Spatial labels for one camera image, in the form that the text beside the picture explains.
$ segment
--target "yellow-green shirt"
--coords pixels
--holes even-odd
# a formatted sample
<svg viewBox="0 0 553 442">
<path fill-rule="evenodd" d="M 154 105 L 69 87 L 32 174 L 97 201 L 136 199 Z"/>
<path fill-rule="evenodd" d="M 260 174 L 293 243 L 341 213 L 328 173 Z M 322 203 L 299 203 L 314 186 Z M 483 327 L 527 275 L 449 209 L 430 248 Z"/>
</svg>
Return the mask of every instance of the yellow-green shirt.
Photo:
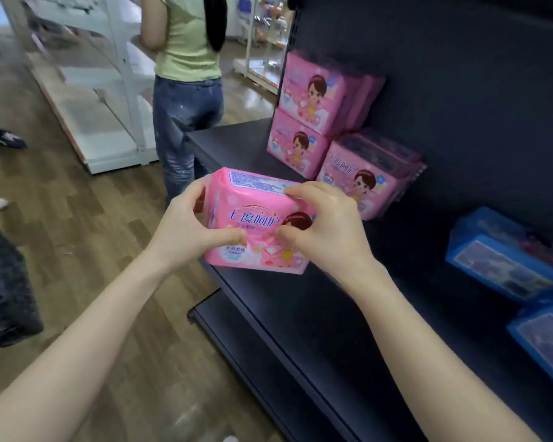
<svg viewBox="0 0 553 442">
<path fill-rule="evenodd" d="M 165 79 L 198 82 L 221 77 L 219 54 L 207 41 L 203 0 L 162 0 L 168 6 L 168 40 L 155 61 Z"/>
</svg>

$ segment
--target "wooden floor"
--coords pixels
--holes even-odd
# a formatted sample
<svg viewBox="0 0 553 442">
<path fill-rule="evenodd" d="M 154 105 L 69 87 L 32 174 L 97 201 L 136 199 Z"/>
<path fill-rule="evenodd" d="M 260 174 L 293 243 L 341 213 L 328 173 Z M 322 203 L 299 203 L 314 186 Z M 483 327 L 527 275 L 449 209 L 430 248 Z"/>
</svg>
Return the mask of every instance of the wooden floor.
<svg viewBox="0 0 553 442">
<path fill-rule="evenodd" d="M 29 51 L 18 0 L 3 1 Z M 16 48 L 12 37 L 0 42 Z M 27 259 L 45 331 L 0 349 L 0 391 L 147 244 L 164 197 L 159 164 L 89 175 L 15 54 L 0 62 L 0 126 L 24 137 L 29 149 L 0 148 L 0 196 L 11 200 L 0 227 Z M 272 114 L 274 97 L 240 76 L 226 75 L 223 88 L 224 124 Z M 282 441 L 205 335 L 186 320 L 216 288 L 192 263 L 156 292 L 76 441 L 221 442 L 232 434 L 241 442 Z"/>
</svg>

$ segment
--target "right hand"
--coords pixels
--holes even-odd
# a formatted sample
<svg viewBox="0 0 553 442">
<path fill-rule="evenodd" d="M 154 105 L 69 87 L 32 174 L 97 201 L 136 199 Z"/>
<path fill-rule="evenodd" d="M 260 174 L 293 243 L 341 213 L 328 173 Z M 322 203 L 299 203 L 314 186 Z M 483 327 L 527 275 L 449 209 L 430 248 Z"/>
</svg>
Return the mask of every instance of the right hand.
<svg viewBox="0 0 553 442">
<path fill-rule="evenodd" d="M 277 237 L 339 282 L 372 272 L 373 265 L 383 268 L 371 253 L 356 202 L 340 189 L 321 181 L 308 181 L 288 186 L 285 193 L 313 205 L 316 221 L 305 231 L 281 226 Z"/>
</svg>

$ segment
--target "blue product pack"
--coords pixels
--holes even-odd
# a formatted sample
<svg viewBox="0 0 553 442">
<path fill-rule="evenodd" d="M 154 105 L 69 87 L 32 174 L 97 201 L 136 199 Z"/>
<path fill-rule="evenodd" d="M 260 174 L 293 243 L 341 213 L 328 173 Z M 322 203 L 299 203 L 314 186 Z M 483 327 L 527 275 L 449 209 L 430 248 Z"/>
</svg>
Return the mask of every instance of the blue product pack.
<svg viewBox="0 0 553 442">
<path fill-rule="evenodd" d="M 553 379 L 553 303 L 535 304 L 521 312 L 507 328 Z"/>
<path fill-rule="evenodd" d="M 553 290 L 553 243 L 487 207 L 457 221 L 446 261 L 517 302 Z"/>
</svg>

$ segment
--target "woman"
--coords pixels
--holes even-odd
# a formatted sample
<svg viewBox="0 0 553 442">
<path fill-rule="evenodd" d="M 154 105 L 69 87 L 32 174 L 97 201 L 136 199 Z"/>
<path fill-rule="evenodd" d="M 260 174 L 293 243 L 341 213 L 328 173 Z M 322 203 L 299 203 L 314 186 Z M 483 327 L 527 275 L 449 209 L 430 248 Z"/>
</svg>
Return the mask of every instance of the woman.
<svg viewBox="0 0 553 442">
<path fill-rule="evenodd" d="M 184 146 L 185 133 L 219 123 L 223 92 L 219 51 L 228 24 L 226 0 L 141 0 L 141 40 L 158 52 L 155 148 L 166 206 L 207 170 Z"/>
<path fill-rule="evenodd" d="M 241 228 L 206 229 L 198 222 L 204 189 L 205 180 L 198 180 L 172 201 L 146 250 L 0 394 L 0 442 L 71 440 L 135 318 L 165 278 L 211 248 L 246 242 Z M 354 300 L 430 442 L 540 442 L 401 294 L 373 257 L 353 199 L 317 181 L 285 193 L 311 203 L 317 217 L 307 229 L 281 226 L 277 236 Z"/>
</svg>

